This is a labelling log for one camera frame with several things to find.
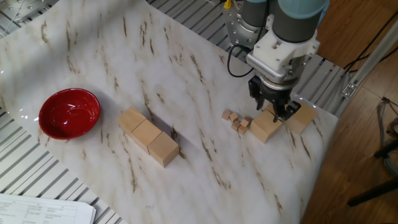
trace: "wooden block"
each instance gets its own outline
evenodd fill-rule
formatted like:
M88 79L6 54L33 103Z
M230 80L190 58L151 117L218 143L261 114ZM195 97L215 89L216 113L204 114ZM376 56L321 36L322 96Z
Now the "wooden block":
M239 133L244 134L244 133L246 133L246 131L248 131L248 128L247 128L247 127L245 127L245 126L243 126L243 125L240 125L240 126L239 126L239 128L238 128L238 132L239 132Z
M221 116L224 120L228 120L229 116L230 116L231 112L229 110L225 110L223 115Z
M301 134L317 115L317 111L305 103L300 103L301 107L291 118L284 122L284 125L296 134Z
M132 137L131 132L135 130L146 118L133 107L127 109L120 117L117 118L120 128Z
M241 126L244 126L245 128L247 128L249 126L250 122L251 122L251 118L246 116L241 121Z
M166 167L180 153L178 144L164 132L148 145L148 150L162 167Z
M232 122L235 122L238 118L239 118L239 116L236 113L231 113L230 116L229 116L229 119Z
M161 133L159 128L146 119L131 134L137 145L149 154L148 145Z
M265 143L282 125L279 120L274 123L274 115L271 112L264 110L257 118L255 118L250 125L250 131L261 142Z
M266 110L271 112L273 115L275 115L274 105L272 105L271 102L269 102L269 104L267 105Z
M240 123L238 120L236 120L236 121L234 121L234 122L232 123L232 129L233 129L234 131L237 131L240 125L241 125L241 123Z

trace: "black cord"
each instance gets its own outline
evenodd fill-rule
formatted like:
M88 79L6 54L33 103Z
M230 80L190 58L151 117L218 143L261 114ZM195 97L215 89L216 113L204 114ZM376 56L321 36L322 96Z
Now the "black cord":
M382 61L384 61L385 59L387 59L388 57L390 57L393 53L395 53L396 51L398 50L398 46L396 47L396 48L394 48L394 50L391 50L391 52L390 53L388 53L388 54L386 54L386 56L384 56L382 59L380 59L380 62L382 62ZM369 55L367 55L367 56L365 56L365 57L363 57L363 58L360 58L359 60L363 60L363 59L366 59L366 58L368 58L369 57ZM352 71L349 71L350 73L353 73L353 72L357 72L358 71L358 69L356 69L356 70L352 70Z
M253 71L254 68L251 68L248 72L246 72L246 73L243 74L243 75L234 75L234 74L232 74L231 70L229 69L229 62L231 61L232 51L234 50L235 47L240 47L240 48L242 48L242 49L245 49L245 48L246 48L246 49L249 49L249 50L250 50L250 48L245 47L245 46L243 46L243 45L239 45L239 44L232 46L232 48L231 48L231 50L229 51L229 54L228 54L228 60L226 61L226 68L228 69L229 74L230 74L232 77L235 77L235 78L242 78L242 77L245 77L246 75L249 75L249 73L251 73L251 72Z
M386 144L389 144L391 142L391 140L393 140L393 139L390 139L386 142L386 140L384 139L383 116L384 116L384 110L385 110L386 105L389 105L391 107L391 109L398 115L396 110L392 107L392 105L394 105L394 106L398 106L398 105L396 105L389 99L383 97L381 99L381 102L377 106L377 119L379 121L379 132L380 132L380 148L383 148ZM391 126L391 124L393 124L395 126L397 119L398 118L393 120L393 122L390 123L389 126ZM398 177L398 167L391 161L391 159L389 157L389 153L384 156L383 163L384 163L385 167L387 168L387 170L390 172L390 174L392 174L394 177Z
M396 131L396 126L398 125L398 118L394 119L391 123L389 123L387 127L386 133L390 135L392 138L398 139L398 133Z
M351 62L351 65L348 66L348 69L345 70L345 74L354 66L356 62L358 62L361 58L361 56L370 48L370 46L373 44L373 42L380 36L381 32L390 24L390 22L395 18L395 16L398 15L398 11L394 13L394 15L391 16L391 18L383 25L383 27L379 30L379 32L374 36L373 40L368 43L368 46L363 49L363 51L360 53L360 55L353 61Z
M268 15L269 15L269 1L270 1L270 0L267 0L266 13L264 14L264 19L263 19L263 22L262 22L262 26L261 26L261 28L260 28L259 35L257 36L257 39L256 39L256 41L255 41L254 44L256 44L256 43L260 40L261 33L262 33L262 29L263 29L264 26L266 25L266 19L267 19ZM229 68L229 62L231 61L232 51L234 50L235 47L240 47L240 48L242 48L246 53L249 53L249 52L251 51L251 49L250 49L249 47L245 47L245 46L243 46L243 45L237 44L237 45L232 46L232 48L231 48L231 50L229 51L229 54L228 54L228 60L227 60L227 62L226 62L226 68L228 69L229 74L230 74L232 77L235 77L235 78L242 78L242 77L245 77L246 75L249 75L249 74L254 70L254 68L251 68L248 72L246 72L246 73L243 74L243 75L234 75L234 74L231 72L231 69Z

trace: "wooden floor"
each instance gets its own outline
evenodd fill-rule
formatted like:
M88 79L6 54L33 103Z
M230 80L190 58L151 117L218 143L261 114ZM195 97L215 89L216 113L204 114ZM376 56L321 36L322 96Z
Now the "wooden floor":
M345 66L397 9L397 0L332 0L319 30L320 55ZM363 24L358 25L358 18ZM383 96L398 103L398 52L369 74L340 118L302 224L398 223L398 190L353 208L346 204L349 198L393 178L382 159L373 158L380 144L376 106ZM386 107L384 125L396 117ZM391 158L398 164L398 152Z

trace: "white marble surface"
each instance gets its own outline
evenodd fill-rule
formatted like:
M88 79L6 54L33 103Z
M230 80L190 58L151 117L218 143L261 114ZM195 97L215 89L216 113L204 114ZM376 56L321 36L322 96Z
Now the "white marble surface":
M260 112L251 76L229 76L226 58L142 0L60 0L0 40L0 106L128 223L299 223L337 118L317 108L301 136L240 136L224 109ZM68 87L92 91L101 117L78 139L50 139L37 115ZM129 106L180 144L165 169L118 128Z

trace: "black chair leg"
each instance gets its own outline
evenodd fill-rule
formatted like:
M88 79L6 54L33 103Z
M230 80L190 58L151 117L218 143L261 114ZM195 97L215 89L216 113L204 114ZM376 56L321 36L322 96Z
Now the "black chair leg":
M377 187L374 187L366 192L363 192L360 195L350 198L347 204L350 207L353 207L395 189L398 189L398 177L389 180L384 184L378 185Z

